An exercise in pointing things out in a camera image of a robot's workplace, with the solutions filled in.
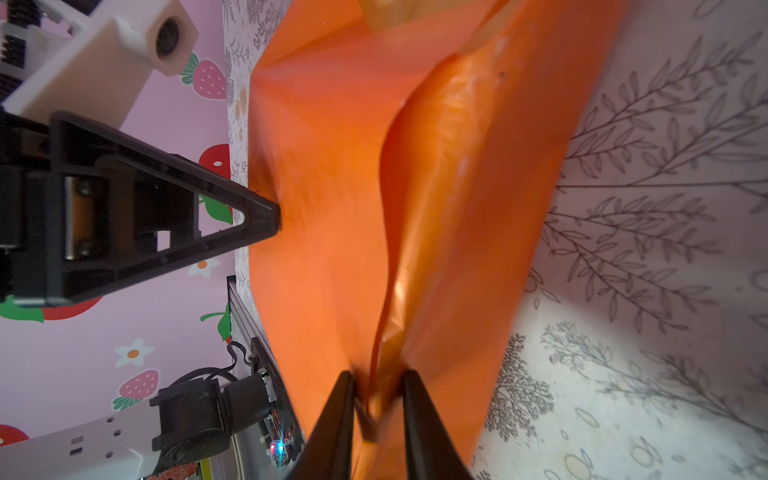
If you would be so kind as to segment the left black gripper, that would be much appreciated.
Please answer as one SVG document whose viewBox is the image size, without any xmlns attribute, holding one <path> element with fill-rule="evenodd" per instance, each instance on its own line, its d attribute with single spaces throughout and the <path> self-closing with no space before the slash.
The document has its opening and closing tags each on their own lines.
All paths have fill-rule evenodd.
<svg viewBox="0 0 768 480">
<path fill-rule="evenodd" d="M 1 111 L 3 300 L 84 302 L 271 238 L 280 224 L 274 201 L 105 124 L 57 112 L 49 138 Z"/>
</svg>

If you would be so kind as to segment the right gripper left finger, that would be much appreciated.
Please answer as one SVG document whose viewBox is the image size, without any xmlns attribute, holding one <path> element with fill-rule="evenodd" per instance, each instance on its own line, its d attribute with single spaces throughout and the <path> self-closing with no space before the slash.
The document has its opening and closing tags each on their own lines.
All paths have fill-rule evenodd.
<svg viewBox="0 0 768 480">
<path fill-rule="evenodd" d="M 349 480 L 355 415 L 355 379 L 343 371 L 289 480 Z"/>
</svg>

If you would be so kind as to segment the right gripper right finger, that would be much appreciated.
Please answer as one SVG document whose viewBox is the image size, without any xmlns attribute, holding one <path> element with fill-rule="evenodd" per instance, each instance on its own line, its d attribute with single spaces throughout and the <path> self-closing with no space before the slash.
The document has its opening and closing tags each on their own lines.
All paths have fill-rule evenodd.
<svg viewBox="0 0 768 480">
<path fill-rule="evenodd" d="M 410 480 L 472 480 L 417 371 L 402 377 L 407 475 Z"/>
</svg>

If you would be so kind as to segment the orange yellow wrapping paper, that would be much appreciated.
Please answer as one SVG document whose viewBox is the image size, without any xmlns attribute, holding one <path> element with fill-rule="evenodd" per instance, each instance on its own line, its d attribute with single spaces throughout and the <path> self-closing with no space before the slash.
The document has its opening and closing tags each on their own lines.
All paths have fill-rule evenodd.
<svg viewBox="0 0 768 480">
<path fill-rule="evenodd" d="M 251 293 L 308 444 L 356 383 L 349 475 L 406 475 L 403 374 L 473 454 L 570 138 L 624 1 L 295 1 L 250 78 L 281 210 Z"/>
</svg>

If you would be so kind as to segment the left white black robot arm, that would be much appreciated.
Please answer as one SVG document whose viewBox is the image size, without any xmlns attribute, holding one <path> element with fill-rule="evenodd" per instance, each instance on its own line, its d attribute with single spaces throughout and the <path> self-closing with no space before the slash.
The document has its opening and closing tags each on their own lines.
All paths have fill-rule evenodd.
<svg viewBox="0 0 768 480">
<path fill-rule="evenodd" d="M 1 309 L 63 308 L 275 236 L 277 203 L 104 124 L 1 116 Z M 105 418 L 4 447 L 5 479 L 141 479 L 221 453 L 277 408 L 203 368 Z"/>
</svg>

